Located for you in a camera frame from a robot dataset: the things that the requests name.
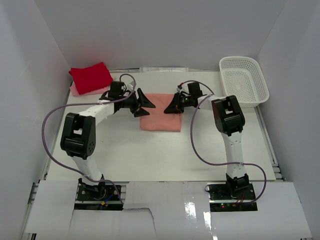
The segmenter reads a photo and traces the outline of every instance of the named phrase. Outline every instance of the white table surface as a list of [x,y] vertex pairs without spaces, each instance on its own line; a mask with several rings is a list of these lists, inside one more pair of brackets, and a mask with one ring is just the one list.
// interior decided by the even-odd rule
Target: white table surface
[[[223,96],[219,72],[135,72],[131,73],[137,87],[147,93],[175,93],[177,85],[187,80],[207,84],[217,96]],[[119,79],[121,73],[111,74]],[[128,76],[122,78],[129,83]],[[204,94],[209,93],[201,87]],[[73,97],[68,104],[97,102],[100,95]],[[53,156],[61,163],[77,168],[73,160],[60,148],[63,123],[67,113],[78,113],[88,106],[68,107],[65,110]],[[210,166],[201,162],[191,147],[190,122],[194,108],[185,109],[181,132],[156,132],[140,129],[140,119],[128,109],[102,121],[96,128],[95,157],[106,179],[116,182],[130,181],[224,181],[225,166]],[[268,180],[275,180],[271,159],[254,108],[242,109],[245,126],[242,132],[242,151],[245,163],[260,165]],[[212,111],[199,110],[194,121],[194,142],[199,154],[212,163],[226,161],[221,133],[215,126]],[[246,166],[250,180],[263,180],[262,172]],[[48,180],[76,180],[80,175],[51,162]]]

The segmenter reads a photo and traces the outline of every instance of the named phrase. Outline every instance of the folded red towel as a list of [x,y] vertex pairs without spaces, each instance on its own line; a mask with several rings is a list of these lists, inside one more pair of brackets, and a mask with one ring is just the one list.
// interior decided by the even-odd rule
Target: folded red towel
[[80,95],[105,88],[113,80],[103,62],[86,68],[71,68],[69,74],[73,77],[75,87]]

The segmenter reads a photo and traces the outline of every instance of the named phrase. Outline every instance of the white cardboard panel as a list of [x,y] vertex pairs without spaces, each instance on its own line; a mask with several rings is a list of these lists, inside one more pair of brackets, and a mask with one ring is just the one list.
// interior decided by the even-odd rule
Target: white cardboard panel
[[74,210],[68,240],[156,240],[149,209]]
[[[27,202],[47,155],[46,114],[64,103],[69,66],[34,0],[0,1],[0,238],[20,238]],[[47,122],[52,149],[61,111]]]
[[[263,188],[254,182],[255,194]],[[268,182],[257,202],[258,211],[212,212],[218,240],[300,240],[311,238],[308,223],[292,182]]]
[[123,208],[150,209],[157,240],[211,240],[205,186],[203,182],[130,182]]
[[77,186],[77,181],[40,181],[25,232],[66,236],[74,211]]
[[314,239],[320,239],[319,23],[320,1],[289,0],[257,56],[270,91],[261,106],[265,125]]

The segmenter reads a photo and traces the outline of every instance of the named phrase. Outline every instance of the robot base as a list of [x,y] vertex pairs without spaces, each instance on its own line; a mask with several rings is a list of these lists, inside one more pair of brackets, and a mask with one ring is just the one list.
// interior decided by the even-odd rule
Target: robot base
[[[115,188],[112,185],[105,185],[103,186],[105,189],[105,193],[99,197],[93,197],[92,193],[87,191],[82,185],[79,184],[78,191],[76,195],[77,201],[104,201],[106,200],[110,195],[113,194],[113,196],[109,199],[109,201],[119,201],[119,197],[117,194],[115,194]],[[121,185],[116,185],[116,188],[121,193]]]
[[250,183],[247,188],[237,192],[237,196],[232,196],[228,186],[224,184],[210,184],[206,186],[206,191],[210,194],[211,212],[252,212],[258,211],[257,203],[248,204],[256,199],[253,185]]

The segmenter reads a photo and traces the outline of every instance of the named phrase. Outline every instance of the wire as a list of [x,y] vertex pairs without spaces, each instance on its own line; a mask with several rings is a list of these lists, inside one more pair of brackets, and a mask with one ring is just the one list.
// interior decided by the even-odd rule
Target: wire
[[[209,194],[210,194],[210,197],[211,197],[210,185],[209,185],[209,184],[206,185],[206,186],[204,187],[204,190],[205,190],[207,193],[209,193]],[[228,198],[231,199],[231,200],[234,199],[234,198],[232,198],[232,197],[230,196],[230,191],[229,191],[229,192],[226,192],[226,191],[222,191],[221,189],[218,189],[217,193],[218,193],[218,194],[223,194],[223,195],[225,195],[226,197],[228,197]],[[244,199],[245,199],[245,195],[242,194],[242,202],[244,201]],[[232,204],[232,205],[237,204],[237,203],[239,202],[239,200],[241,200],[241,198],[238,198],[236,202],[231,203],[231,204]]]
[[102,195],[101,198],[99,198],[99,199],[93,198],[93,199],[94,199],[94,200],[101,200],[101,199],[103,199],[103,198],[106,196],[106,193],[107,193],[107,190],[104,189],[104,194]]
[[236,205],[239,206],[240,204],[242,204],[242,203],[244,202],[244,199],[245,199],[245,195],[242,194],[242,199],[241,199],[241,201],[240,201],[240,202],[236,201]]
[[104,203],[107,203],[114,195],[111,194],[106,200],[104,200]]
[[207,85],[205,85],[204,83],[202,83],[202,82],[200,82],[200,81],[188,80],[188,81],[184,81],[184,82],[180,83],[179,86],[182,86],[183,84],[190,83],[190,82],[198,83],[198,84],[201,84],[202,86],[205,86],[213,95],[215,95],[214,91],[212,91],[210,87],[208,87]]
[[184,97],[191,96],[190,93],[187,93],[185,91],[180,91],[180,93],[183,94]]
[[191,119],[191,124],[190,124],[190,140],[191,140],[191,145],[192,145],[192,149],[195,153],[195,155],[202,161],[204,162],[205,164],[208,164],[208,165],[211,165],[211,166],[225,166],[225,165],[231,165],[231,164],[240,164],[240,165],[245,165],[245,166],[254,166],[254,167],[257,167],[259,168],[262,173],[263,173],[263,177],[264,177],[264,184],[263,184],[263,188],[262,188],[262,191],[261,193],[259,194],[259,196],[257,196],[254,200],[246,203],[246,204],[253,204],[255,203],[259,198],[261,198],[261,196],[264,194],[265,190],[266,190],[266,186],[267,186],[267,175],[266,175],[266,172],[263,170],[262,167],[260,167],[259,165],[255,164],[255,163],[244,163],[244,162],[239,162],[239,161],[231,161],[231,162],[224,162],[224,163],[212,163],[212,162],[208,162],[206,160],[204,160],[198,153],[198,151],[196,150],[196,147],[195,147],[195,143],[194,143],[194,133],[193,133],[193,129],[194,129],[194,121],[195,121],[195,117],[196,117],[196,114],[197,114],[197,111],[200,107],[200,105],[207,99],[211,97],[211,95],[208,95],[206,96],[202,101],[199,102],[199,104],[196,106],[194,112],[193,112],[193,115],[192,115],[192,119]]
[[[106,104],[112,104],[112,103],[119,103],[121,101],[124,101],[128,98],[130,98],[130,96],[134,93],[135,89],[136,89],[136,80],[135,78],[128,74],[128,73],[124,73],[120,76],[120,81],[121,81],[121,78],[123,76],[129,76],[132,78],[133,80],[133,88],[132,88],[132,91],[129,93],[128,96],[124,97],[124,98],[121,98],[121,99],[118,99],[118,100],[113,100],[113,101],[107,101],[107,102],[104,102],[103,104],[106,105]],[[117,186],[115,185],[115,183],[109,179],[101,179],[101,180],[93,180],[91,179],[90,177],[86,176],[82,171],[76,169],[76,168],[73,168],[73,167],[70,167],[70,166],[67,166],[67,165],[64,165],[63,163],[59,162],[57,159],[54,158],[54,156],[50,153],[49,149],[48,149],[48,146],[47,146],[47,142],[46,142],[46,137],[45,137],[45,128],[46,128],[46,122],[48,120],[48,118],[50,117],[51,114],[53,114],[55,111],[59,110],[59,109],[63,109],[63,108],[66,108],[66,107],[72,107],[72,106],[94,106],[94,105],[100,105],[100,102],[89,102],[89,103],[70,103],[70,104],[66,104],[66,105],[62,105],[62,106],[58,106],[54,109],[52,109],[44,118],[43,122],[42,122],[42,127],[41,127],[41,137],[42,137],[42,144],[43,144],[43,147],[44,147],[44,150],[46,152],[46,154],[49,156],[49,158],[54,161],[56,164],[58,164],[59,166],[65,168],[65,169],[69,169],[71,171],[74,171],[78,174],[81,174],[82,176],[84,176],[86,179],[88,179],[89,181],[93,182],[93,183],[103,183],[103,182],[107,182],[107,183],[110,183],[113,185],[113,187],[115,188],[118,196],[119,196],[119,200],[121,202],[121,204],[123,205],[124,202],[123,200],[121,199],[120,197],[120,192],[117,188]]]

